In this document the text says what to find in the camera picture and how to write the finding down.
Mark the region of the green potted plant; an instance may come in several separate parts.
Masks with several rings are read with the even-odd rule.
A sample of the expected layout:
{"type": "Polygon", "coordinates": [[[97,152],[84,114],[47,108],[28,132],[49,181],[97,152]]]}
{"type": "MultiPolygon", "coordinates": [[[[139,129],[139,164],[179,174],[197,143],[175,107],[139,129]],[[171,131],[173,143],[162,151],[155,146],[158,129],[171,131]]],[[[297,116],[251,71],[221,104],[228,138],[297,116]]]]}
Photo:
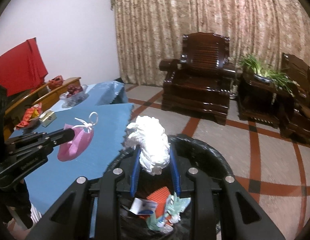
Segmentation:
{"type": "Polygon", "coordinates": [[[276,90],[282,90],[294,96],[293,91],[296,82],[292,81],[287,74],[271,68],[270,64],[265,64],[253,54],[242,55],[239,60],[243,73],[252,79],[271,85],[276,90]]]}

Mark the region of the white tissue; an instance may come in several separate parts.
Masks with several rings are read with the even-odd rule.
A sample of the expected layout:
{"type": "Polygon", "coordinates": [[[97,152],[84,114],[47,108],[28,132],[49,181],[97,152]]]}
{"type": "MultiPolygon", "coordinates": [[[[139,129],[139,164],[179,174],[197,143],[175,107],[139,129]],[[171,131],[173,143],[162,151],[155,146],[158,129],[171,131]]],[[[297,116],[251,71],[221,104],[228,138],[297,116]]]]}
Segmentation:
{"type": "Polygon", "coordinates": [[[140,148],[139,164],[152,176],[162,174],[170,162],[170,144],[159,120],[150,116],[137,116],[126,127],[125,148],[140,148]]]}

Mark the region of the cream tissue box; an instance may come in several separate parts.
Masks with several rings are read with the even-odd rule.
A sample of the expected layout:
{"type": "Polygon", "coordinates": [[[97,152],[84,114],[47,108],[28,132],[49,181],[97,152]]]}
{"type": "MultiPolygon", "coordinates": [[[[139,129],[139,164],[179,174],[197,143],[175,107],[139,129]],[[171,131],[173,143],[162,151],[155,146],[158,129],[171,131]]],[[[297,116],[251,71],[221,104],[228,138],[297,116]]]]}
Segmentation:
{"type": "Polygon", "coordinates": [[[40,116],[39,116],[39,122],[41,123],[41,125],[43,127],[47,127],[49,126],[55,119],[56,119],[56,114],[54,111],[52,110],[47,110],[45,111],[44,113],[42,113],[40,116]]]}

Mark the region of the dark red apples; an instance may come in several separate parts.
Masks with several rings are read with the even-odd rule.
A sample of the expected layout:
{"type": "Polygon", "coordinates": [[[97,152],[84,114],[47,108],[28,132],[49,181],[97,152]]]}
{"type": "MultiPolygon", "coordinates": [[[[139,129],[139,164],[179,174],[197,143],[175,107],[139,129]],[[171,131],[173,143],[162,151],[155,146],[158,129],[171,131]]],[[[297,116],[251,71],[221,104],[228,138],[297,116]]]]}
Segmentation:
{"type": "Polygon", "coordinates": [[[67,88],[67,98],[83,91],[82,86],[69,85],[67,88]]]}

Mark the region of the red snack packets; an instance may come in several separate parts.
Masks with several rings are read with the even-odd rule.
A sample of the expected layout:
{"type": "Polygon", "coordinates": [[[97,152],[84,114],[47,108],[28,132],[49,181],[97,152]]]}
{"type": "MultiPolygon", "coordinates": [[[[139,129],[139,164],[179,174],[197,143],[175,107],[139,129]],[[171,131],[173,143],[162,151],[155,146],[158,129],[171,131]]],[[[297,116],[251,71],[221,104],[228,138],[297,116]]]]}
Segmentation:
{"type": "Polygon", "coordinates": [[[43,113],[42,103],[36,104],[31,108],[28,108],[20,123],[16,126],[16,129],[27,129],[32,128],[39,121],[39,117],[43,113]]]}

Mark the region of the pink face mask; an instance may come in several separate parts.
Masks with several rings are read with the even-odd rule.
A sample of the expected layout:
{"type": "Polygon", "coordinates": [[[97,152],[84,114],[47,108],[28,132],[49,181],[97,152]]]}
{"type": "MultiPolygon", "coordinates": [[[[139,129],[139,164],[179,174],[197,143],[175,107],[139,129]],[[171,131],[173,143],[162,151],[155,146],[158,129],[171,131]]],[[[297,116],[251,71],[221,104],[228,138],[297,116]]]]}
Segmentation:
{"type": "Polygon", "coordinates": [[[90,113],[88,121],[75,118],[79,122],[75,126],[64,125],[64,130],[71,129],[74,131],[74,138],[71,141],[60,145],[57,159],[59,161],[71,161],[81,155],[91,143],[94,136],[94,126],[99,121],[99,115],[96,112],[90,113]]]}

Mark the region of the white blue carton box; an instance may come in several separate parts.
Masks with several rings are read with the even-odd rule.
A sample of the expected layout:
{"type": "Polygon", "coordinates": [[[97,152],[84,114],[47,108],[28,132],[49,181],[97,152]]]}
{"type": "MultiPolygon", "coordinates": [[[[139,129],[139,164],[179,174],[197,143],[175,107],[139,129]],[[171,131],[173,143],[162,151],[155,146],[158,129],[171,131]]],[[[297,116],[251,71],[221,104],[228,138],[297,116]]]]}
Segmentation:
{"type": "Polygon", "coordinates": [[[134,198],[130,212],[135,215],[152,215],[158,206],[157,202],[148,199],[134,198]]]}

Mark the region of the red cloth cover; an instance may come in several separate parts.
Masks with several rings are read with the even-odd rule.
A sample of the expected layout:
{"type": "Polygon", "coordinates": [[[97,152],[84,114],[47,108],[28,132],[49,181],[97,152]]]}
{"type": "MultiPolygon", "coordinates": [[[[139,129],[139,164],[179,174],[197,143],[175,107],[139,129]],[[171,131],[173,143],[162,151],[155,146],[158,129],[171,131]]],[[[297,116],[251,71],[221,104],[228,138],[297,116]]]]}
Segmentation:
{"type": "Polygon", "coordinates": [[[47,74],[35,38],[0,56],[0,85],[6,88],[7,96],[38,88],[47,74]]]}

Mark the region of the beige patterned curtain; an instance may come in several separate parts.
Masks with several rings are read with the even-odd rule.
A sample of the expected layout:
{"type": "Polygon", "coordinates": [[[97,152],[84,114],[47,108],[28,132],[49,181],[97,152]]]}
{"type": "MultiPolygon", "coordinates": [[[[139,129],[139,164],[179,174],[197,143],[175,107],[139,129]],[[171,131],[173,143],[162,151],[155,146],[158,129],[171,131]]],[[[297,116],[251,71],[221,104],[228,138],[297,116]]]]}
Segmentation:
{"type": "Polygon", "coordinates": [[[277,69],[289,53],[310,66],[310,17],[298,0],[111,0],[120,75],[127,83],[161,85],[162,59],[177,59],[182,36],[230,39],[230,59],[248,53],[277,69]]]}

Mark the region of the black lined trash bin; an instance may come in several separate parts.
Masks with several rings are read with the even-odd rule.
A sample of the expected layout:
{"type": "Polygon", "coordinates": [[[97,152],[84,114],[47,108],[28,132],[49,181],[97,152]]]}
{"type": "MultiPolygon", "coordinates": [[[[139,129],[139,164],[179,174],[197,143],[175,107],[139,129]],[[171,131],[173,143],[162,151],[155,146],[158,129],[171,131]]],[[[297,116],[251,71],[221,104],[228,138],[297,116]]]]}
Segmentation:
{"type": "Polygon", "coordinates": [[[114,223],[116,239],[216,239],[222,217],[218,198],[223,195],[222,179],[233,172],[226,159],[207,143],[185,134],[170,135],[168,170],[152,177],[135,165],[134,150],[121,150],[106,172],[122,168],[115,183],[114,223]],[[146,222],[129,215],[124,204],[133,194],[145,195],[168,186],[180,199],[191,198],[191,208],[173,232],[164,234],[146,228],[146,222]]]}

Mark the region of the orange foam net sleeve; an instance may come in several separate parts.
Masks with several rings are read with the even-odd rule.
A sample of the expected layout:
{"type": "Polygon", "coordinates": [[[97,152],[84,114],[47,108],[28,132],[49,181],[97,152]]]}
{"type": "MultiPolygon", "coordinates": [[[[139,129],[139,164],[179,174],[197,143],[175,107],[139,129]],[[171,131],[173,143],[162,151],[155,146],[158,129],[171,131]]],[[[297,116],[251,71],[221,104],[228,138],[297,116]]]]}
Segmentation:
{"type": "Polygon", "coordinates": [[[146,199],[152,200],[154,202],[158,203],[158,206],[155,211],[155,215],[157,218],[162,216],[165,211],[165,204],[167,197],[170,195],[170,191],[167,186],[161,187],[160,189],[157,189],[153,193],[151,193],[149,196],[147,196],[146,199]]]}

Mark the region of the glass fruit bowl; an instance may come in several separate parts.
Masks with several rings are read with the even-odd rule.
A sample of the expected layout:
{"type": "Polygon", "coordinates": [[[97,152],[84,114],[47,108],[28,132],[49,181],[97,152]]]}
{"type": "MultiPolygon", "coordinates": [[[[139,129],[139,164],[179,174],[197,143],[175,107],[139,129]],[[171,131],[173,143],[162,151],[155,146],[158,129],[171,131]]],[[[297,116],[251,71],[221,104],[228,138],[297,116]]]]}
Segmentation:
{"type": "Polygon", "coordinates": [[[63,101],[62,108],[69,108],[78,105],[79,103],[83,102],[88,98],[88,94],[86,93],[88,86],[87,85],[75,85],[75,86],[82,86],[83,91],[75,94],[69,98],[67,98],[67,91],[60,95],[60,100],[63,101]]]}

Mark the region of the green rubber glove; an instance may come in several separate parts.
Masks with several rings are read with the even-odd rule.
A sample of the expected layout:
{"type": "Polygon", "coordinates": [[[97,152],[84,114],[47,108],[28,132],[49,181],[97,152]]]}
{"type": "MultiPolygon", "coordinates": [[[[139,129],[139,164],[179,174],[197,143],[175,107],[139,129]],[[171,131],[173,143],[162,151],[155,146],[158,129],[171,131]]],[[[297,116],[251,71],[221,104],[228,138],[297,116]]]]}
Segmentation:
{"type": "Polygon", "coordinates": [[[154,214],[151,214],[150,217],[148,217],[148,218],[146,219],[147,227],[148,227],[150,230],[152,230],[152,231],[158,231],[158,232],[159,232],[159,230],[155,228],[155,224],[156,224],[156,222],[158,221],[159,218],[156,217],[155,213],[154,213],[154,214]]]}
{"type": "Polygon", "coordinates": [[[169,195],[165,204],[165,216],[171,216],[174,219],[180,219],[180,214],[183,213],[189,206],[191,198],[180,198],[174,193],[169,195]]]}

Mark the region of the white toothpaste tube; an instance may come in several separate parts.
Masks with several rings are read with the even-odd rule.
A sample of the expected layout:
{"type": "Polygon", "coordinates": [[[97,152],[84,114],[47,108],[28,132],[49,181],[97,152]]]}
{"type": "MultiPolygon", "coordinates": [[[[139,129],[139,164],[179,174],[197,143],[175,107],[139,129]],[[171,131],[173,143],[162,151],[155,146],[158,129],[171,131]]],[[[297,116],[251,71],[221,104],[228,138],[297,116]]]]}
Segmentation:
{"type": "Polygon", "coordinates": [[[180,215],[161,216],[155,224],[155,228],[158,229],[161,233],[168,234],[173,231],[174,224],[180,222],[180,215]]]}

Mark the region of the light blue tablecloth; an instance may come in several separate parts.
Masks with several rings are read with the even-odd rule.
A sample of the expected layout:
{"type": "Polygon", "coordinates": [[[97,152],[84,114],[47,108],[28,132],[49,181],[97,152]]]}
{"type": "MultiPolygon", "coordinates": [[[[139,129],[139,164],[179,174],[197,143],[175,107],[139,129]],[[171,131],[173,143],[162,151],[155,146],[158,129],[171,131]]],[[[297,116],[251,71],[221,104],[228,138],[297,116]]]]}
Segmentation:
{"type": "MultiPolygon", "coordinates": [[[[88,98],[74,107],[87,108],[92,106],[128,103],[125,84],[118,81],[107,81],[88,85],[86,93],[89,95],[88,98]]],[[[62,104],[63,101],[58,100],[57,103],[50,107],[50,110],[61,112],[73,108],[62,108],[62,104]]]]}

